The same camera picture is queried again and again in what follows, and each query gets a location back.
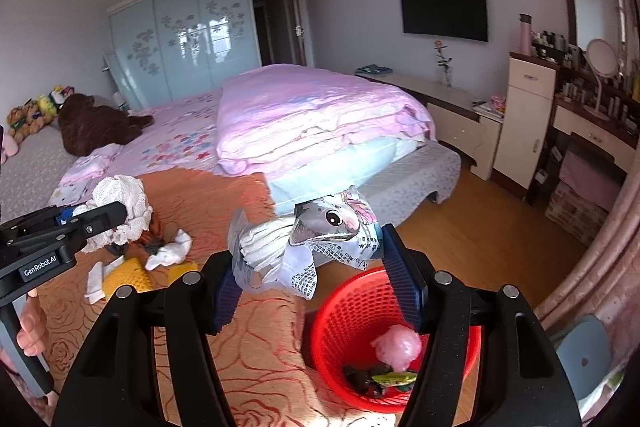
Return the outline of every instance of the vase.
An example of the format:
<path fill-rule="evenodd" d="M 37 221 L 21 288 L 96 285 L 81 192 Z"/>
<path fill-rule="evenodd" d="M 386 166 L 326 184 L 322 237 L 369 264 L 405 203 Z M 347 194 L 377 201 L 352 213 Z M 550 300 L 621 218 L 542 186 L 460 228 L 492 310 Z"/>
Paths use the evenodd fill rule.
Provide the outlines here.
<path fill-rule="evenodd" d="M 438 79 L 438 84 L 442 84 L 445 87 L 451 87 L 452 82 L 452 70 L 451 66 L 448 68 L 440 68 L 440 77 Z"/>

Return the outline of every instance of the plastic wrapper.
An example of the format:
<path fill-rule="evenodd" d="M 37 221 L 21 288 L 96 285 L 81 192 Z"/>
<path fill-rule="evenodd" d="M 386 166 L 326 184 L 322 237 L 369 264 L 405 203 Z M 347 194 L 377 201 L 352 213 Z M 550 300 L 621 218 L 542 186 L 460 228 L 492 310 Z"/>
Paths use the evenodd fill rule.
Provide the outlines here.
<path fill-rule="evenodd" d="M 263 255 L 252 250 L 252 257 L 245 258 L 241 250 L 246 251 L 245 245 L 253 240 L 254 231 L 260 231 L 264 225 L 260 227 L 249 223 L 244 212 L 239 211 L 229 228 L 228 248 L 234 259 L 234 276 L 248 292 L 277 288 L 310 299 L 318 284 L 314 255 L 322 253 L 361 270 L 370 261 L 382 258 L 382 230 L 369 203 L 355 187 L 297 204 L 293 227 L 286 242 L 282 242 L 284 249 L 271 251 L 271 242 L 264 245 Z M 263 261 L 255 264 L 254 256 Z"/>
<path fill-rule="evenodd" d="M 388 363 L 395 372 L 406 371 L 422 351 L 420 336 L 401 325 L 391 326 L 384 335 L 372 341 L 371 346 L 376 348 L 378 360 Z"/>

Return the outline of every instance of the drawer handle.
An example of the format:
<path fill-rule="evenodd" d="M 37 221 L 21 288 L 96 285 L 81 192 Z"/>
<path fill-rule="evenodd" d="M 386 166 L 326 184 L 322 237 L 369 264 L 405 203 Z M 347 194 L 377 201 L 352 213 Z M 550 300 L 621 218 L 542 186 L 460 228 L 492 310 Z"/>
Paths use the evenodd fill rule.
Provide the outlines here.
<path fill-rule="evenodd" d="M 591 138 L 596 143 L 602 143 L 602 138 L 598 138 L 592 132 L 589 133 L 589 138 Z"/>

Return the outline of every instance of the metal bolt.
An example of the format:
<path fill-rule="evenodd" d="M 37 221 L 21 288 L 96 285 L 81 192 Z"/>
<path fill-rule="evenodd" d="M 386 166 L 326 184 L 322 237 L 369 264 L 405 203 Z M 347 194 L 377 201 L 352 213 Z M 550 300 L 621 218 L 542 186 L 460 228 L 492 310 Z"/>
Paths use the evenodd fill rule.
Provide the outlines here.
<path fill-rule="evenodd" d="M 508 284 L 507 286 L 505 286 L 502 291 L 504 292 L 505 295 L 508 296 L 508 298 L 510 299 L 514 299 L 516 298 L 518 295 L 520 295 L 520 292 L 518 291 L 518 289 L 516 288 L 516 286 L 513 286 L 511 284 Z"/>
<path fill-rule="evenodd" d="M 185 284 L 195 284 L 201 279 L 201 275 L 198 272 L 187 272 L 182 276 L 182 282 Z"/>
<path fill-rule="evenodd" d="M 126 299 L 132 293 L 133 293 L 133 290 L 131 289 L 131 286 L 129 285 L 120 286 L 120 288 L 116 290 L 116 297 L 118 299 Z"/>
<path fill-rule="evenodd" d="M 445 271 L 436 272 L 436 275 L 434 275 L 433 278 L 437 283 L 444 285 L 451 284 L 451 281 L 453 280 L 451 274 Z"/>

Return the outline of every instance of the human hand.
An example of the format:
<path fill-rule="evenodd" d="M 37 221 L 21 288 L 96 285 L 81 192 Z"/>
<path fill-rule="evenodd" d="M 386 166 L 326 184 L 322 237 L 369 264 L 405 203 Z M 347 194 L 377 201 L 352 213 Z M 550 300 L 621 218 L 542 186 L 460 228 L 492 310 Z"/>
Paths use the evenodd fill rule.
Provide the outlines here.
<path fill-rule="evenodd" d="M 27 357 L 36 357 L 47 348 L 47 315 L 40 306 L 38 291 L 34 288 L 27 295 L 27 302 L 20 314 L 22 329 L 18 332 L 17 342 Z"/>

